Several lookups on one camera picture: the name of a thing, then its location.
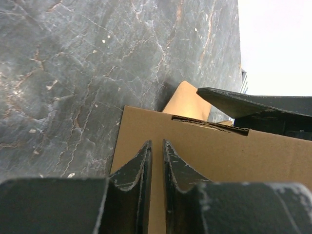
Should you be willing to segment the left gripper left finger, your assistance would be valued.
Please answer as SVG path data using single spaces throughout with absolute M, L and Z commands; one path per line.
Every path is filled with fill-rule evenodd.
M 3 234 L 146 234 L 152 142 L 103 178 L 17 178 L 0 185 Z

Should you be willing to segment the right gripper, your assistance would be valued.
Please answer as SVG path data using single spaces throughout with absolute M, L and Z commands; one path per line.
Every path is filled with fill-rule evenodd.
M 253 96 L 216 88 L 197 94 L 231 118 L 234 126 L 311 141 L 312 98 Z

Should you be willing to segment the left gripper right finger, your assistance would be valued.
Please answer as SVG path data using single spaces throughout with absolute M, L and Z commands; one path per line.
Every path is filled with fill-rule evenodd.
M 300 183 L 213 182 L 164 140 L 169 234 L 309 234 L 312 194 Z

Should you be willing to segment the large cardboard box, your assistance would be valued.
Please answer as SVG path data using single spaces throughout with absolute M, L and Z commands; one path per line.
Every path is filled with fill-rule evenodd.
M 213 182 L 300 183 L 312 192 L 312 140 L 126 106 L 111 174 L 152 142 L 148 234 L 168 234 L 164 194 L 164 140 Z

